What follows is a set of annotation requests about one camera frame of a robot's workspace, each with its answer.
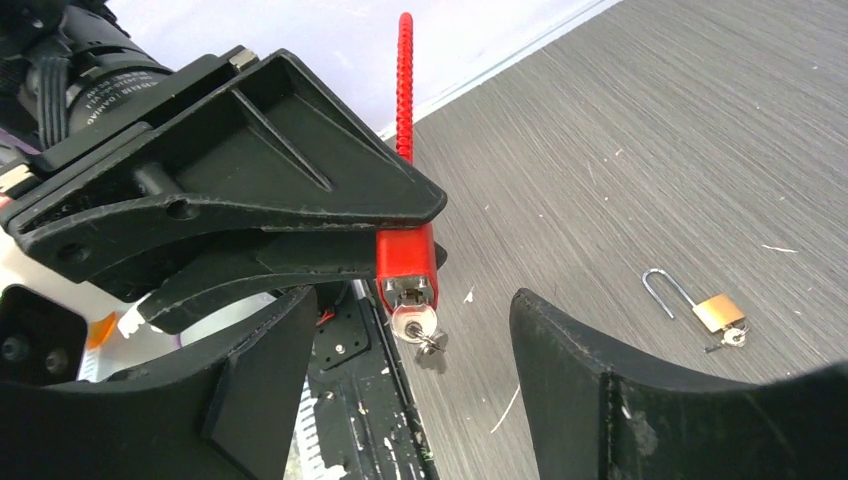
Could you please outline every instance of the mounting hole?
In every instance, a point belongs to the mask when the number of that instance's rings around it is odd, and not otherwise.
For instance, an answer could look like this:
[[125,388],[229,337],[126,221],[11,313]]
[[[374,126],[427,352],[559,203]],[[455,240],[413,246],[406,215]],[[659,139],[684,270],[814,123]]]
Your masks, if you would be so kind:
[[68,368],[68,353],[64,348],[57,348],[44,359],[44,366],[51,375],[61,375]]
[[174,220],[191,220],[197,216],[197,207],[191,205],[186,200],[177,200],[171,202],[165,208],[165,214]]
[[12,335],[3,341],[3,360],[20,362],[29,355],[29,340],[23,335]]
[[56,257],[64,263],[82,263],[91,255],[91,249],[79,243],[69,243],[56,252]]

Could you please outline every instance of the red flexible cable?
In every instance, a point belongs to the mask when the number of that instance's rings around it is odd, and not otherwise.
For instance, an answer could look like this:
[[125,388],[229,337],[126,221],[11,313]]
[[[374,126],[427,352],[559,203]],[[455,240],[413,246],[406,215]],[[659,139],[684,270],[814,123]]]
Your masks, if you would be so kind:
[[409,163],[412,157],[412,15],[400,16],[398,26],[398,64],[397,64],[397,136],[398,155]]
[[327,323],[330,320],[332,320],[333,318],[335,318],[335,316],[336,316],[336,312],[332,311],[331,309],[325,310],[324,314],[321,315],[321,318],[318,320],[318,323],[317,323],[316,326],[320,327],[321,325],[324,325],[325,323]]
[[[397,63],[397,136],[398,155],[413,163],[413,116],[412,116],[412,15],[404,13],[398,24]],[[394,305],[386,301],[383,291],[388,280],[426,279],[432,287],[432,299],[428,301],[435,309],[438,304],[438,278],[436,276],[436,248],[433,242],[433,227],[430,224],[412,230],[383,230],[377,232],[377,285],[380,298],[389,310]]]

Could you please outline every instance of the padlock shackle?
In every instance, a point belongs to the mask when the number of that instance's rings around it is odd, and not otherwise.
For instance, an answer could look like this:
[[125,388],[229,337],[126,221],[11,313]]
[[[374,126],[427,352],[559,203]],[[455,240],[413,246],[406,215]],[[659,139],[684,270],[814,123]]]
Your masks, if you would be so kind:
[[654,291],[654,288],[651,287],[651,284],[648,283],[648,277],[650,277],[654,273],[665,277],[665,279],[668,280],[668,283],[674,286],[674,288],[677,290],[677,293],[679,293],[681,297],[683,297],[687,302],[689,302],[689,305],[692,308],[695,308],[698,305],[697,303],[695,303],[694,300],[692,300],[692,297],[690,297],[689,294],[686,293],[686,290],[684,290],[683,287],[681,287],[680,284],[677,283],[677,280],[675,280],[671,275],[668,274],[668,272],[661,268],[649,268],[648,270],[645,270],[645,273],[642,274],[642,285],[645,286],[645,289],[648,290],[648,293],[650,293],[651,296],[654,297],[654,300],[656,300],[656,302],[660,304],[662,309],[665,310],[665,313],[668,315],[669,318],[674,320],[674,312],[672,312],[671,309],[668,308],[668,305],[666,305],[662,298],[657,295],[657,292]]

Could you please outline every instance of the orange object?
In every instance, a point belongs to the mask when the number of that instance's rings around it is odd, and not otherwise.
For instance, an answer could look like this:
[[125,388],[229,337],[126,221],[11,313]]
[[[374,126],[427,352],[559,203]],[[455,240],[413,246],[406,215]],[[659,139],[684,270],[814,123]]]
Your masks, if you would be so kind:
[[[413,164],[412,15],[401,15],[398,30],[396,148],[401,158]],[[377,232],[377,285],[380,299],[389,312],[393,312],[395,306],[386,301],[386,282],[421,278],[432,288],[428,304],[435,309],[439,288],[432,225]]]
[[99,322],[88,324],[88,339],[86,339],[85,348],[92,350],[103,345],[115,331],[116,325],[118,325],[118,314],[115,312],[110,313]]

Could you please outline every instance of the white wall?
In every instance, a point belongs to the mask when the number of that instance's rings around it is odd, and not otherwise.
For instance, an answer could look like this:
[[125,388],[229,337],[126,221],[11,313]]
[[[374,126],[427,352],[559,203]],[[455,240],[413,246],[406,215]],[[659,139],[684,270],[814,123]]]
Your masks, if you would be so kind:
[[[616,1],[111,0],[109,6],[136,43],[171,68],[239,44],[261,56],[290,50],[380,131],[394,121],[403,11],[415,19],[415,95],[421,105],[449,96],[516,51],[534,42],[540,47]],[[555,32],[576,16],[570,28]]]

